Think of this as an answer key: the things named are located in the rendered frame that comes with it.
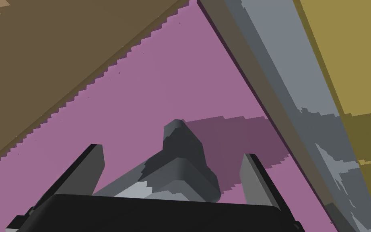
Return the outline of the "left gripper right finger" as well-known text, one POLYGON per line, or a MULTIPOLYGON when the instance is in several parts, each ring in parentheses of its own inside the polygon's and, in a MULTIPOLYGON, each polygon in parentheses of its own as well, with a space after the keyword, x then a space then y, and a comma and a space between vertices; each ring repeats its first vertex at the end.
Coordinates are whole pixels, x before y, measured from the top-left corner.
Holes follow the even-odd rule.
POLYGON ((247 204, 283 210, 283 198, 255 154, 243 155, 239 175, 247 204))

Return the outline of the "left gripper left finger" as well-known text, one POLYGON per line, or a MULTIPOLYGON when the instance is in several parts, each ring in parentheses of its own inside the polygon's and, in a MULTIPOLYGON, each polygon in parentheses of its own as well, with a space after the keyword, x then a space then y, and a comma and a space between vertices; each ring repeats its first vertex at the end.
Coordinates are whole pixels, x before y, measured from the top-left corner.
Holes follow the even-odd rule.
POLYGON ((41 206, 55 194, 92 195, 105 167, 103 146, 89 145, 34 205, 41 206))

